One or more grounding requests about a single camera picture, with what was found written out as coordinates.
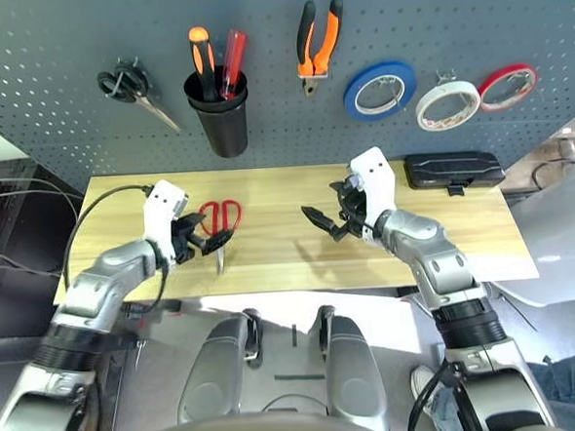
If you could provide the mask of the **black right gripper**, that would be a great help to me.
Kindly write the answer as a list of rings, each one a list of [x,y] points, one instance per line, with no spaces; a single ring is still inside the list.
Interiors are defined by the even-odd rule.
[[[340,242],[346,235],[361,239],[363,230],[370,229],[366,223],[366,196],[363,191],[348,189],[348,181],[333,181],[329,184],[332,190],[337,192],[337,201],[340,206],[339,218],[344,220],[340,227],[328,216],[314,207],[301,206],[301,211],[314,226],[317,226],[325,233],[332,233],[331,237]]]

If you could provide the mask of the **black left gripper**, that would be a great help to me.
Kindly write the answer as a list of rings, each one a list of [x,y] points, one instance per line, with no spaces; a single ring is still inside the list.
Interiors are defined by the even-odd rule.
[[[234,233],[232,230],[221,230],[206,239],[196,235],[197,225],[202,224],[205,216],[201,213],[190,213],[171,222],[171,242],[177,264],[192,259],[196,252],[210,255],[222,249],[232,238]]]

